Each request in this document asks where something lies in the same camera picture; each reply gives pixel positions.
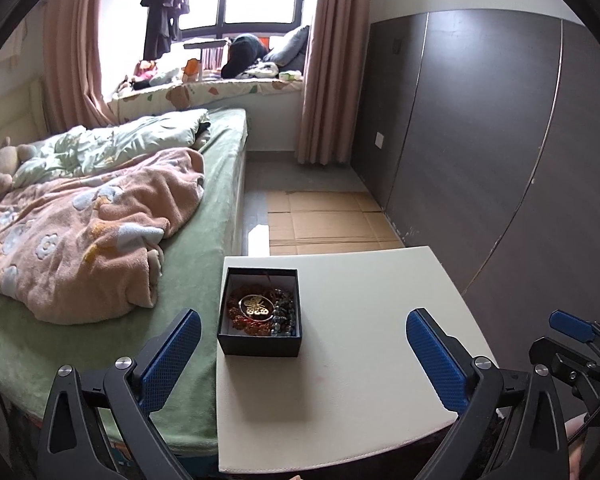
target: window frame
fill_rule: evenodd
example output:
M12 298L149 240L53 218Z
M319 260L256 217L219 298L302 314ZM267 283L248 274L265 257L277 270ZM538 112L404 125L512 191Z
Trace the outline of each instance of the window frame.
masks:
M219 40L227 36L245 33L286 34L289 31L300 27L302 23L302 4L304 4L304 0L295 0L294 19L291 23L227 23L225 22L226 0L218 0L216 24L207 25L205 27L183 28L180 30L182 39L192 40L193 38L214 37Z

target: human hand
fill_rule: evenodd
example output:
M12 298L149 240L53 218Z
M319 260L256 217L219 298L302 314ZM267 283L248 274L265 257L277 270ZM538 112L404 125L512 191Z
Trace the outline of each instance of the human hand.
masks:
M576 416L568 420L564 427L567 430L567 438L578 431L578 428L584 423L586 414ZM569 480L578 480L580 477L580 460L582 458L582 446L584 445L584 437L578 439L571 446L569 451Z

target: cardboard sheet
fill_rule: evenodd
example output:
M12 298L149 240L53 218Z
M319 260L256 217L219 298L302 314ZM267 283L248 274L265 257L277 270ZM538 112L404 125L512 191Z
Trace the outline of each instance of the cardboard sheet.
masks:
M368 192L267 193L270 254L329 254L404 245Z

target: headboard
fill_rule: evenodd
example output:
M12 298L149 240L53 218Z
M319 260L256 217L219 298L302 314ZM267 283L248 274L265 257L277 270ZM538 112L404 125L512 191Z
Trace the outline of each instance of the headboard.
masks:
M0 97L0 145L4 137L11 137L12 145L16 146L48 136L40 79L33 79Z

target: pink blanket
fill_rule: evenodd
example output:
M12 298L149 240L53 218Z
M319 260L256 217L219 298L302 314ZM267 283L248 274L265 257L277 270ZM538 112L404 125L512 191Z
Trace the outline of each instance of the pink blanket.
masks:
M175 148L10 192L0 202L0 293L58 324L154 306L158 243L198 207L203 173L198 152Z

